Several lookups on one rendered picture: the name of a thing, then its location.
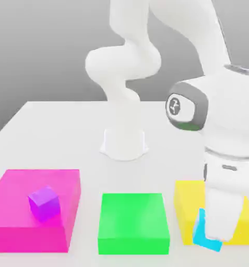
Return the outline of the small purple cube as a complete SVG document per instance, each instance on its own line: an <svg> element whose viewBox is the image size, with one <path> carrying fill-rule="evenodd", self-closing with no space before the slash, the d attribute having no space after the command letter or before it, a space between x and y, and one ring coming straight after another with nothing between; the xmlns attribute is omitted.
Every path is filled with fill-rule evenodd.
<svg viewBox="0 0 249 267"><path fill-rule="evenodd" d="M28 195L28 201L33 216L40 222L60 214L59 197L49 186L40 188Z"/></svg>

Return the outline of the large pink box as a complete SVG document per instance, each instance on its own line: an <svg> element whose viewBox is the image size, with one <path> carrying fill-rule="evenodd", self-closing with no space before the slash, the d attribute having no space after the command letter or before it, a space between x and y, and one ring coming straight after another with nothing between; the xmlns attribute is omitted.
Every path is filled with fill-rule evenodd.
<svg viewBox="0 0 249 267"><path fill-rule="evenodd" d="M28 195L45 186L58 195L61 211L40 222ZM0 253L67 253L80 194L77 169L8 169L0 179Z"/></svg>

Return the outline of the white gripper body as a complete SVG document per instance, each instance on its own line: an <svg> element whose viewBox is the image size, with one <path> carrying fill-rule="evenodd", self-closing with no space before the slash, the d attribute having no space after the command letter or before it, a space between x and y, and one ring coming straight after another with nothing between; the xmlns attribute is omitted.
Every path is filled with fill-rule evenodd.
<svg viewBox="0 0 249 267"><path fill-rule="evenodd" d="M238 224L244 196L216 188L205 188L205 235L209 239L231 240Z"/></svg>

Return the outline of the small cyan cube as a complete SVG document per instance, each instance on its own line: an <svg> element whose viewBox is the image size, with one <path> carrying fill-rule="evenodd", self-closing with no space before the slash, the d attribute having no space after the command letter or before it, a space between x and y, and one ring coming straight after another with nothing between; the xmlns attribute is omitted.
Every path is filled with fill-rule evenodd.
<svg viewBox="0 0 249 267"><path fill-rule="evenodd" d="M208 239L205 235L205 210L199 208L198 215L192 233L193 244L219 252L222 242L216 239Z"/></svg>

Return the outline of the large green box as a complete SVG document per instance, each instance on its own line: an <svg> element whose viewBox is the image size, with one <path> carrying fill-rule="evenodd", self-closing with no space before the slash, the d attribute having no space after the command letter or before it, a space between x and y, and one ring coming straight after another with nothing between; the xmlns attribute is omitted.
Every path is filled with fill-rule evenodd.
<svg viewBox="0 0 249 267"><path fill-rule="evenodd" d="M170 233L161 193L104 193L98 230L100 255L163 255Z"/></svg>

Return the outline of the large yellow box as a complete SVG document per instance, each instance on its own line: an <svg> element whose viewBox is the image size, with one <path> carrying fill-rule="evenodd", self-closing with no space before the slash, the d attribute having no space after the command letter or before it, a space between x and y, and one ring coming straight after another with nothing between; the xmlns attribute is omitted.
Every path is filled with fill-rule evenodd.
<svg viewBox="0 0 249 267"><path fill-rule="evenodd" d="M198 210L205 207L202 180L177 180L174 189L174 208L184 245L193 244L193 228ZM233 238L226 246L249 246L249 199L244 198L243 210Z"/></svg>

